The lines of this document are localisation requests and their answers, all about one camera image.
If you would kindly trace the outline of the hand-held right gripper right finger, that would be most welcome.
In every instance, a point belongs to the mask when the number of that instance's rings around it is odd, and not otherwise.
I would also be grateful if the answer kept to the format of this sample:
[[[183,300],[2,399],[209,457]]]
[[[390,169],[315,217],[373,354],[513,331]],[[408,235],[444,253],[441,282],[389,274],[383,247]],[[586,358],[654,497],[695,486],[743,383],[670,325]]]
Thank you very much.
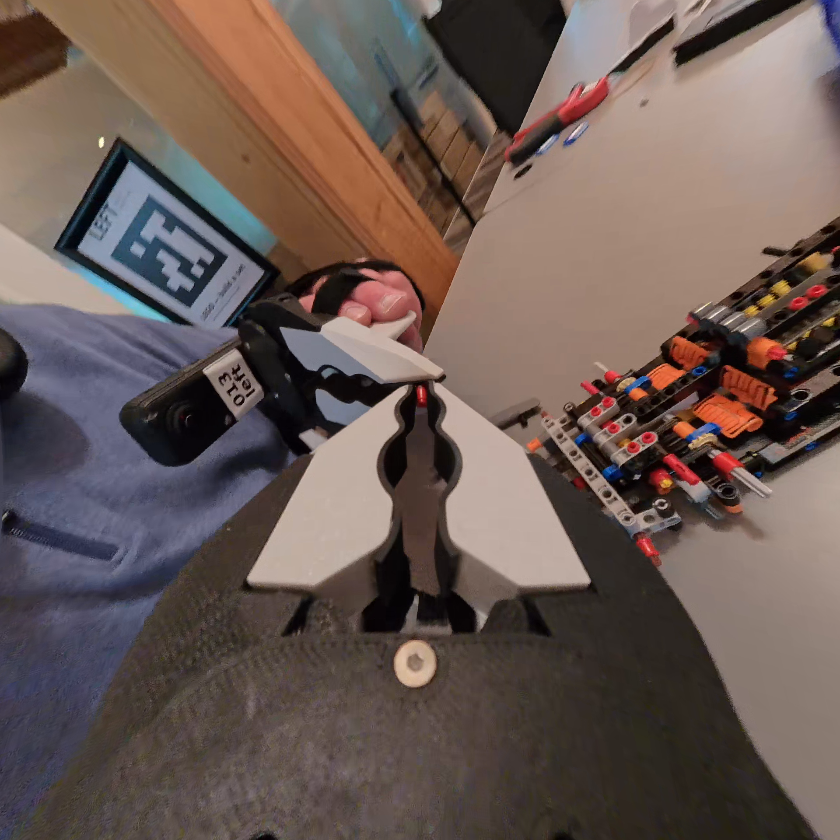
[[[488,617],[520,596],[588,589],[591,577],[525,448],[438,383],[427,387],[427,417],[444,601]]]

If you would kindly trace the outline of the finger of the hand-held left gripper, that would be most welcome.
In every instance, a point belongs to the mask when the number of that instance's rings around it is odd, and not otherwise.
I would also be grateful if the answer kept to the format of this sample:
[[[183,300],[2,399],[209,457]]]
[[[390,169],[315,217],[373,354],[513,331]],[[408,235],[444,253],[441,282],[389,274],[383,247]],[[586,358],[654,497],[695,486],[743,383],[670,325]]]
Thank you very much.
[[[299,431],[300,441],[315,450],[346,427],[372,412],[373,420],[363,421],[365,430],[387,432],[382,442],[397,433],[392,394],[395,382],[380,382],[365,374],[346,374],[336,367],[296,371],[296,389],[301,397],[306,419]]]
[[[331,368],[379,384],[442,381],[445,372],[440,366],[393,338],[410,320],[368,327],[343,316],[280,310],[279,331],[290,355],[312,373]]]

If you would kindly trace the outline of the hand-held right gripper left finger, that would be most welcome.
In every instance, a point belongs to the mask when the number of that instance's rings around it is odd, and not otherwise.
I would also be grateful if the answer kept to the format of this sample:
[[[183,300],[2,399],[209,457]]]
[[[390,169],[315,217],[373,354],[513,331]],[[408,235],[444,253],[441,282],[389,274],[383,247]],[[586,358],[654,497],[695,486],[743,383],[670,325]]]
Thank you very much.
[[[394,488],[404,466],[415,387],[403,385],[319,446],[246,577],[279,592],[377,592],[375,565],[397,534]]]

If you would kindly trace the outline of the lego car chassis model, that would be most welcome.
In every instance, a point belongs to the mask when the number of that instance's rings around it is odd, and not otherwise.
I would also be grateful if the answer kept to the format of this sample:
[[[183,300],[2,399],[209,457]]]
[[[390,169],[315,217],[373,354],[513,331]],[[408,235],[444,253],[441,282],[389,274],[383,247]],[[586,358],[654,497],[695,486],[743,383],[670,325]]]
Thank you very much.
[[[768,498],[764,476],[838,435],[839,219],[686,326],[645,365],[602,367],[558,416],[541,413],[526,447],[615,520],[654,566],[653,537],[678,531],[670,496],[714,519],[743,497]]]

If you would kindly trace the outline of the grey curved lego panel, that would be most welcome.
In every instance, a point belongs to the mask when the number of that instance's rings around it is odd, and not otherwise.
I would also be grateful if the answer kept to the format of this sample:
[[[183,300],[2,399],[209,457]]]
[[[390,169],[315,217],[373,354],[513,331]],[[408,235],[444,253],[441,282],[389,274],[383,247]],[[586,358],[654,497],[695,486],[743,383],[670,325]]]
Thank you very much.
[[[540,415],[541,411],[542,406],[540,400],[531,397],[528,400],[499,411],[490,418],[490,422],[502,431],[506,431],[515,426],[526,428],[530,420]]]

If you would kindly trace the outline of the person's left hand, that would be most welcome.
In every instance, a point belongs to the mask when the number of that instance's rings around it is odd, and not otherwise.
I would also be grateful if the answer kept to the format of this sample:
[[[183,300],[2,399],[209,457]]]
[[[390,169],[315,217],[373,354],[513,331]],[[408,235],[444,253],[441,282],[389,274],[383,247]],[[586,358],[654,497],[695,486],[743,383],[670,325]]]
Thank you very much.
[[[416,352],[424,350],[421,336],[423,309],[411,281],[398,270],[362,269],[365,278],[343,301],[339,315],[366,327],[391,323],[414,313],[414,321],[398,336],[398,340]]]

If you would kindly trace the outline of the framed marker sign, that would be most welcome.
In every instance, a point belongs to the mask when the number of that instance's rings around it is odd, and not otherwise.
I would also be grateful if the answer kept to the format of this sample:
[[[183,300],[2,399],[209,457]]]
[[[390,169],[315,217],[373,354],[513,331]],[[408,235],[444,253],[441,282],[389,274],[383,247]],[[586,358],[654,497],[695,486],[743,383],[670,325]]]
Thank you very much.
[[[247,244],[117,138],[55,250],[167,319],[232,326],[280,278]]]

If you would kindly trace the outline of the person's blue sweatshirt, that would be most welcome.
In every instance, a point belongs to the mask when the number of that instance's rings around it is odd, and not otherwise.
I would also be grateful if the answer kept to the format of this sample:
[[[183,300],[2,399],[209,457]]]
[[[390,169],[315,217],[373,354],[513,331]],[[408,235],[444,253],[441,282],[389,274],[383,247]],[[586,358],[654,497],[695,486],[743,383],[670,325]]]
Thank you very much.
[[[294,455],[253,411],[189,465],[122,428],[135,396],[232,340],[58,306],[2,306],[28,372],[2,404],[1,837],[63,775],[163,590]]]

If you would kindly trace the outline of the stack of cardboard boxes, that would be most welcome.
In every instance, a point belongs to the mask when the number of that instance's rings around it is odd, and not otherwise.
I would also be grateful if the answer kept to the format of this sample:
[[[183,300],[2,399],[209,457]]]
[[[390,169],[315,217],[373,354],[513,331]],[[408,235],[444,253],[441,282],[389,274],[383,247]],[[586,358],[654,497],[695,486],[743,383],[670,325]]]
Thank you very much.
[[[388,104],[394,130],[381,152],[397,179],[441,235],[452,224],[473,227],[483,212],[487,147],[436,91],[417,106],[408,90],[393,86]]]

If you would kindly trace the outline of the black office chair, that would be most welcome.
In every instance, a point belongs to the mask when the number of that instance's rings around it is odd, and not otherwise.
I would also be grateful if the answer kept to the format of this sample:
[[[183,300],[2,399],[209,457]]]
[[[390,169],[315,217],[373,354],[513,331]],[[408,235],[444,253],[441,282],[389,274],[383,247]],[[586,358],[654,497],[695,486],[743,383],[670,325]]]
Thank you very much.
[[[517,132],[566,24],[561,1],[443,1],[423,24],[499,130]]]

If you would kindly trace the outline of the black flat bar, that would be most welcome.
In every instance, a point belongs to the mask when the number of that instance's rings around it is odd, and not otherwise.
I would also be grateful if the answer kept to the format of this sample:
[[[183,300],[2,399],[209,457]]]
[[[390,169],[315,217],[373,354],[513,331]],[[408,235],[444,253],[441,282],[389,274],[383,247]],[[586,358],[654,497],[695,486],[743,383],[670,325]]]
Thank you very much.
[[[705,2],[672,48],[675,67],[682,67],[801,4],[802,1]]]

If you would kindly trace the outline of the wooden post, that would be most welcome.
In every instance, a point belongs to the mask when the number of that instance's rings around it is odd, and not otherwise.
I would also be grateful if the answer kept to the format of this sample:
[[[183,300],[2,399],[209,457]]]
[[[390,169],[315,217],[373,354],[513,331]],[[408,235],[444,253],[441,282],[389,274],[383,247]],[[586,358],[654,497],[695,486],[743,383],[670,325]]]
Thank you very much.
[[[270,2],[31,3],[310,269],[408,271],[428,338],[459,258]]]

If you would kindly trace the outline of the red-handled tool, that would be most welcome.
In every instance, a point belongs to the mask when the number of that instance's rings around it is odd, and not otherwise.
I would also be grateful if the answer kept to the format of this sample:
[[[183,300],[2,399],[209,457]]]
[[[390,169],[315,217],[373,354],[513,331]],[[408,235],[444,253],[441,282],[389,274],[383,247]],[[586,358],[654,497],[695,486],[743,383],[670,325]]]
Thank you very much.
[[[575,85],[562,102],[520,129],[505,149],[505,161],[517,166],[533,157],[548,140],[598,108],[610,92],[610,78]]]

